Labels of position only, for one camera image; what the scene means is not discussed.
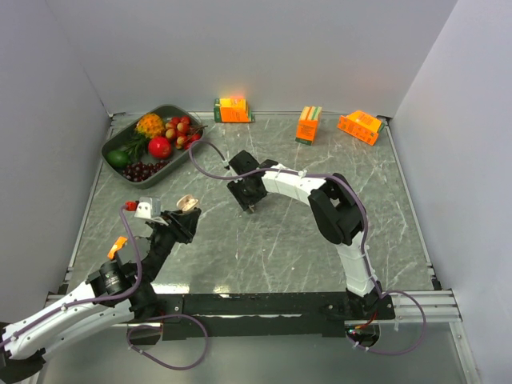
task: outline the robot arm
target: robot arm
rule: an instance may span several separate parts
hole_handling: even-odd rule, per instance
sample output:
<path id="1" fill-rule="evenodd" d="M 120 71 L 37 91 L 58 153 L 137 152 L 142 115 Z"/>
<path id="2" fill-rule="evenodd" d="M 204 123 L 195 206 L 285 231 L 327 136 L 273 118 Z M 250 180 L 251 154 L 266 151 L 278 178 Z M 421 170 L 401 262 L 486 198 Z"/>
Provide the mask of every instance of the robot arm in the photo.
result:
<path id="1" fill-rule="evenodd" d="M 103 263 L 99 270 L 64 298 L 29 318 L 3 328 L 0 380 L 7 384 L 21 381 L 40 371 L 43 364 L 64 347 L 113 324 L 133 319 L 142 321 L 155 314 L 157 295 L 150 283 L 174 244 L 192 241 L 201 210 L 161 212 L 160 201 L 155 198 L 141 198 L 132 207 L 136 208 L 135 217 L 145 220 L 153 229 L 151 236 L 139 240 L 148 241 L 150 250 L 142 260 L 142 280 L 137 290 L 128 298 L 94 302 L 95 298 L 126 292 L 136 282 L 136 264 L 123 263 L 117 252 L 120 249 L 111 251 L 111 260 Z M 125 239 L 119 243 L 119 248 L 124 243 Z M 89 302 L 74 305 L 74 302 L 87 300 Z M 21 332 L 33 322 L 38 323 Z"/>
<path id="2" fill-rule="evenodd" d="M 244 150 L 231 159 L 229 165 L 236 174 L 244 174 L 257 168 L 289 169 L 272 160 L 265 160 L 259 164 Z M 371 266 L 366 266 L 369 261 L 365 261 L 365 255 L 358 247 L 363 229 L 359 208 L 347 191 L 336 182 L 304 178 L 303 172 L 286 174 L 278 171 L 254 174 L 229 182 L 227 187 L 244 210 L 254 211 L 254 205 L 269 192 L 283 194 L 310 206 L 318 229 L 326 240 L 336 246 L 340 255 L 346 274 L 347 291 L 360 298 L 367 295 L 375 298 L 372 279 L 376 281 L 377 277 Z M 334 176 L 348 184 L 340 174 Z"/>

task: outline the avocado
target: avocado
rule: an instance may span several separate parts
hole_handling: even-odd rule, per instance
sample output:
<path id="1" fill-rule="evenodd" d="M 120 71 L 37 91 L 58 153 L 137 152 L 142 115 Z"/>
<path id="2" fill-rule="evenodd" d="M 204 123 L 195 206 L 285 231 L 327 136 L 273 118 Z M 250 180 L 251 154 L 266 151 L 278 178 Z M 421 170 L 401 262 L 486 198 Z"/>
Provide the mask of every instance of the avocado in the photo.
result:
<path id="1" fill-rule="evenodd" d="M 130 156 L 123 150 L 112 150 L 105 158 L 113 168 L 124 168 L 131 163 Z"/>

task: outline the small orange box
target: small orange box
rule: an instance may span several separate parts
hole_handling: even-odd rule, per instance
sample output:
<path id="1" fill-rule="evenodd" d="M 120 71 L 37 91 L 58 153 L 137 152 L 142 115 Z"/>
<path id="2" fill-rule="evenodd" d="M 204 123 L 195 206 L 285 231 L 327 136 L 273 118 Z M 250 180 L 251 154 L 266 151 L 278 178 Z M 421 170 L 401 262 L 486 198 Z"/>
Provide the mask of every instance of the small orange box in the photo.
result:
<path id="1" fill-rule="evenodd" d="M 356 110 L 348 116 L 340 116 L 338 128 L 348 134 L 351 134 L 359 140 L 370 144 L 375 144 L 378 138 L 378 133 L 384 127 L 384 122 L 373 116 Z"/>
<path id="2" fill-rule="evenodd" d="M 322 108 L 320 106 L 305 106 L 298 120 L 295 141 L 308 146 L 312 145 L 321 116 Z"/>
<path id="3" fill-rule="evenodd" d="M 254 115 L 244 98 L 216 98 L 215 122 L 253 122 Z"/>

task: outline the marble table surface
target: marble table surface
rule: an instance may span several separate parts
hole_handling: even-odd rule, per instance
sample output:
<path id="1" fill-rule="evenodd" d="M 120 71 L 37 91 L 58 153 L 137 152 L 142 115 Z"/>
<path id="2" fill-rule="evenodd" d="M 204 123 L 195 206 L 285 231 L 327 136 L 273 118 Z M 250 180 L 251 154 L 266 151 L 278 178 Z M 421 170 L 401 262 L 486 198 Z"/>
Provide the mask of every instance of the marble table surface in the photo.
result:
<path id="1" fill-rule="evenodd" d="M 138 116 L 116 115 L 120 130 Z M 203 119 L 206 136 L 232 158 L 240 150 L 260 162 L 270 158 L 296 170 L 343 174 L 366 206 L 370 220 L 369 255 L 385 289 L 432 290 L 426 256 L 393 148 L 384 130 L 375 146 L 341 132 L 335 116 L 324 117 L 313 146 L 294 140 L 297 115 L 258 115 L 251 124 L 219 124 Z M 198 150 L 198 162 L 214 174 L 228 174 L 211 148 Z M 118 208 L 140 196 L 159 196 L 174 210 L 184 194 L 201 201 L 198 232 L 189 245 L 177 245 L 158 278 L 157 292 L 253 293 L 345 289 L 336 249 L 320 235 L 310 208 L 269 194 L 256 212 L 242 212 L 226 188 L 196 171 L 190 162 L 148 190 L 138 190 L 101 169 L 78 247 L 70 289 L 106 260 L 124 229 Z M 150 229 L 130 218 L 135 234 Z"/>

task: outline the gray tray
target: gray tray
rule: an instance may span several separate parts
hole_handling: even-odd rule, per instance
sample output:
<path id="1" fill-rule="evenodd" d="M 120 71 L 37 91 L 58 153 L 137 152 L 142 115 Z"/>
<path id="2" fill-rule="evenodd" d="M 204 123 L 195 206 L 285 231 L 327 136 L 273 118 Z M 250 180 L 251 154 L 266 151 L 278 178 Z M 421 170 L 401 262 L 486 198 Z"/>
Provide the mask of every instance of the gray tray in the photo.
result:
<path id="1" fill-rule="evenodd" d="M 177 106 L 171 106 L 171 105 L 163 105 L 155 108 L 150 114 L 157 114 L 160 116 L 164 122 L 167 122 L 170 118 L 173 118 L 174 116 L 188 116 L 190 117 L 190 124 L 191 125 L 198 125 L 199 122 L 190 116 L 187 112 L 182 110 L 181 108 L 178 108 Z M 135 120 L 131 124 L 129 124 L 126 128 L 119 131 L 115 136 L 110 138 L 102 148 L 102 159 L 105 163 L 105 166 L 109 168 L 112 172 L 114 172 L 114 176 L 117 178 L 120 178 L 124 180 L 126 184 L 129 184 L 131 186 L 134 186 L 135 188 L 139 188 L 140 190 L 145 190 L 146 188 L 149 188 L 151 186 L 154 186 L 161 180 L 163 180 L 168 174 L 170 174 L 173 170 L 178 168 L 181 164 L 183 164 L 187 159 L 189 159 L 189 151 L 188 150 L 177 150 L 176 148 L 173 148 L 173 153 L 169 158 L 170 163 L 164 166 L 160 169 L 159 172 L 154 174 L 153 176 L 147 178 L 143 182 L 131 182 L 129 180 L 126 180 L 121 172 L 119 170 L 116 170 L 113 168 L 108 161 L 106 160 L 106 155 L 111 152 L 112 150 L 122 150 L 124 149 L 125 144 L 130 140 L 133 132 L 135 131 L 135 127 L 138 123 L 138 120 Z M 151 156 L 150 154 L 144 154 L 142 158 L 140 159 L 141 162 L 144 164 L 149 164 L 151 162 L 155 163 L 159 160 Z"/>

